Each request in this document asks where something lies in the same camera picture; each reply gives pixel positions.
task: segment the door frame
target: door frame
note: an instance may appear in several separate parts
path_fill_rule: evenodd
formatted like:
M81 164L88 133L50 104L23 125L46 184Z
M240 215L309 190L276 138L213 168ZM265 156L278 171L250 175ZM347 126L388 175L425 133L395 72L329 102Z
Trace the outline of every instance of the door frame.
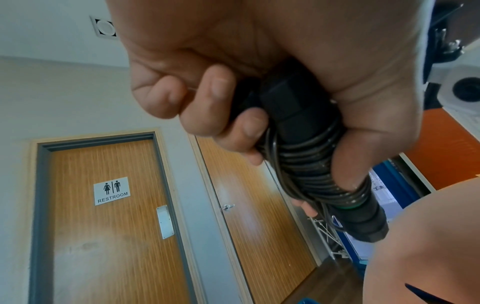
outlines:
M214 210L215 217L223 238L223 242L225 243L225 247L227 248L228 256L230 258L230 263L233 267L233 271L235 273L237 283L240 286L242 302L253 303L253 298L249 290L247 279L245 278L244 272L242 270L242 266L240 264L239 257L237 255L237 251L235 249L235 245L230 236L229 228L225 221L219 199L217 198L217 194L215 193L212 180L210 179L210 174L208 172L207 165L205 164L202 151L200 150L197 137L195 135L189 134L188 138L190 139L191 147L193 149L193 153L195 154L196 162L198 164L201 176L203 178L203 182L207 189L208 197L210 199L212 209ZM318 233L315 230L315 227L312 225L312 222L305 216L305 214L302 213L303 212L302 210L299 210L299 208L294 208L292 204L287 203L290 200L288 195L279 186L279 181L276 175L274 174L272 168L270 167L270 165L268 163L266 163L266 165L268 167L268 170L275 184L277 185L277 188L280 191L283 202L287 206L287 209L290 212L290 215L292 216L297 228L300 231L300 234L302 235L305 243L307 244L307 247L315 263L317 264L317 266L320 266L322 263L322 260L328 257L328 253L325 247L323 246L323 243L320 237L318 236Z
M174 184L174 178L169 167L167 150L160 129L141 129L135 131L112 132L102 134L88 134L71 137L36 139L30 142L26 223L29 229L25 237L29 241L30 262L28 271L27 302L30 304L52 302L53 299L53 250L48 235L48 159L54 151L76 149L82 147L101 146L122 142L131 142L151 139L157 152L158 169L162 176L163 187L167 194L167 205L170 210L172 224L176 230L176 237L182 255L191 298L198 304L207 304L206 295L202 287L198 265L190 245L187 225L180 206L180 200Z

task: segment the air vent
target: air vent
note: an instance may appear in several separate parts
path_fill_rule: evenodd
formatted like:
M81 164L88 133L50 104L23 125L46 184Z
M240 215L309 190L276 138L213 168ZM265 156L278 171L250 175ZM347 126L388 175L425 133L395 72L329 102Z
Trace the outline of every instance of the air vent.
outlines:
M90 16L95 33L100 38L118 39L114 24L106 19Z

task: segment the ceiling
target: ceiling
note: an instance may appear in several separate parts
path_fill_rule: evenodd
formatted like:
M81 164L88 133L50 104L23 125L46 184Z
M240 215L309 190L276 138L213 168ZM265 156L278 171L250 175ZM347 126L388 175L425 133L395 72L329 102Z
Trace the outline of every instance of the ceiling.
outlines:
M90 15L110 20L104 0L1 0L0 56L128 67L120 41L97 37Z

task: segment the restroom sign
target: restroom sign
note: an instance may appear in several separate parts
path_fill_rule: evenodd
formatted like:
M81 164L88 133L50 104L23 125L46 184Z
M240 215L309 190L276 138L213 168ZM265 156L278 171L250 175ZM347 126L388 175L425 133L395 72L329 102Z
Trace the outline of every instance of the restroom sign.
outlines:
M130 196L129 178L122 177L93 185L95 206Z

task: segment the floor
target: floor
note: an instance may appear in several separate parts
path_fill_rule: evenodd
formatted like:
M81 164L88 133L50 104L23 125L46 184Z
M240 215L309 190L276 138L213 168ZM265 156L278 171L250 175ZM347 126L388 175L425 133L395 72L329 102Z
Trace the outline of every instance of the floor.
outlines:
M308 297L319 304L362 304L362 280L350 260L328 259L315 269L284 304L297 304Z

